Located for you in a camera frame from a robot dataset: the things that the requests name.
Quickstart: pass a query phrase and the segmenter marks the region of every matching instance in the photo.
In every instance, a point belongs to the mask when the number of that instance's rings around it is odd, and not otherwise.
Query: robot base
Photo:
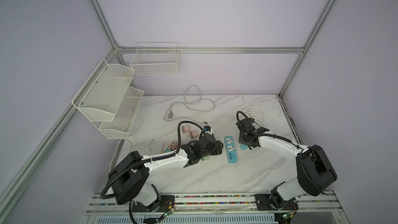
[[[169,210],[169,206],[174,206],[174,196],[173,195],[162,195],[160,199],[160,204],[157,209],[153,209],[154,212],[166,212]],[[142,205],[141,202],[134,202],[131,206],[131,211],[136,212],[151,212],[147,206]]]
[[[257,194],[254,195],[254,197],[256,198],[257,210],[259,211],[277,210],[272,205],[271,194]],[[295,208],[291,204],[293,204],[296,207],[296,210],[299,208],[296,199],[293,198],[287,201],[286,205],[284,205],[284,207],[280,208],[279,210],[294,210]]]

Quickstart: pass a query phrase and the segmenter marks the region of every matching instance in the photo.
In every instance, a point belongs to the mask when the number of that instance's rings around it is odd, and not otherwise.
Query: white marble tabletop
[[[197,99],[199,96],[187,96],[187,101]],[[275,95],[204,95],[216,103],[216,108],[210,112],[196,112],[187,109],[182,104],[173,106],[173,117],[190,117],[199,122],[207,122],[214,130],[216,140],[224,144],[226,136],[225,124],[237,111],[242,111],[256,100],[261,98],[273,98]],[[141,130],[138,132],[138,143],[136,150],[141,155],[154,155],[162,152],[165,137],[169,134],[177,134],[177,125],[182,120],[166,122],[163,115],[173,101],[183,101],[182,96],[144,96],[142,98],[137,117],[144,120]],[[254,105],[260,107],[264,114],[269,117],[277,117],[279,105],[276,101],[257,101]],[[192,108],[209,109],[212,103],[201,101]],[[296,168],[292,162],[265,148],[254,148],[253,150],[242,150],[238,143],[239,131],[236,127],[236,118],[228,124],[228,134],[233,136],[238,162],[228,163],[225,147],[218,156],[210,156],[210,159],[199,161],[199,163],[182,169],[171,169],[148,178],[147,182],[156,185],[160,192],[243,192],[271,190],[283,181],[297,176]],[[132,130],[137,130],[141,125],[140,120],[135,120]],[[191,130],[198,130],[191,125]],[[294,135],[283,112],[277,119],[267,119],[264,127],[271,132],[295,141]],[[182,144],[190,139],[186,133],[182,133]],[[135,145],[136,137],[129,138]],[[167,139],[165,147],[172,141],[177,141],[176,136]],[[120,162],[128,153],[130,145],[125,142],[119,156]]]

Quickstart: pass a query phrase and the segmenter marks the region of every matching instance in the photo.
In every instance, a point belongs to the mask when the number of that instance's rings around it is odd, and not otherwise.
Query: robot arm
[[[178,124],[178,131],[182,123],[197,125],[194,122],[182,121]],[[179,133],[178,147],[175,152],[153,156],[140,156],[137,151],[128,154],[108,174],[108,184],[102,191],[101,198],[114,196],[118,205],[134,200],[142,203],[149,211],[155,210],[159,206],[160,195],[154,185],[146,183],[149,177],[169,169],[191,166],[204,157],[222,153],[223,144],[216,141],[212,128],[209,126],[200,128],[202,132],[199,140],[191,141],[185,145],[181,145]],[[113,194],[105,195],[110,187],[112,187]]]
[[[239,114],[244,115],[245,118],[239,120]],[[321,147],[293,143],[264,127],[256,129],[253,126],[254,119],[248,118],[243,112],[237,112],[236,118],[238,120],[236,125],[240,131],[239,143],[249,148],[270,149],[286,157],[297,167],[297,177],[282,182],[271,190],[271,207],[283,208],[292,198],[305,194],[317,196],[336,181],[336,172]]]

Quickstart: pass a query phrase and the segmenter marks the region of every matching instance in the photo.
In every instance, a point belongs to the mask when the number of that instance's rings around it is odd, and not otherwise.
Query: white mesh shelf
[[[112,122],[102,122],[99,130],[107,139],[127,138],[137,115],[144,91],[128,87]]]
[[[180,67],[179,47],[137,47],[130,66],[135,75],[171,75],[177,74]],[[178,43],[150,43],[153,45],[178,45]]]
[[[134,69],[106,63],[75,107],[90,121],[113,121],[133,75]]]

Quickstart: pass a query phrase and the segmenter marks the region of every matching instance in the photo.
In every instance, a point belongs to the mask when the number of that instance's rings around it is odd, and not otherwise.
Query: blue power strip
[[[228,158],[228,162],[236,163],[238,161],[238,157],[236,156],[236,150],[233,138],[231,136],[226,136],[224,142],[225,142],[226,157]]]

